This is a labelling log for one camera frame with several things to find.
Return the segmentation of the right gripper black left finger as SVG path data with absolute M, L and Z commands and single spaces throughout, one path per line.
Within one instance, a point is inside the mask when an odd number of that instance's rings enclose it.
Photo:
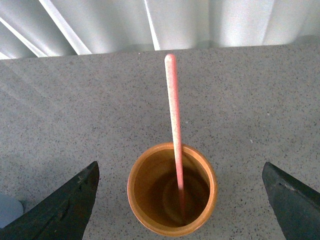
M 1 229 L 2 240 L 81 240 L 100 179 L 92 162 L 43 201 Z

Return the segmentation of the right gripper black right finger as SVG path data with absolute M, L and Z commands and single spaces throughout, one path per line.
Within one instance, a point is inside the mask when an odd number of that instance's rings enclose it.
M 262 180 L 269 204 L 287 240 L 320 238 L 320 193 L 266 162 Z

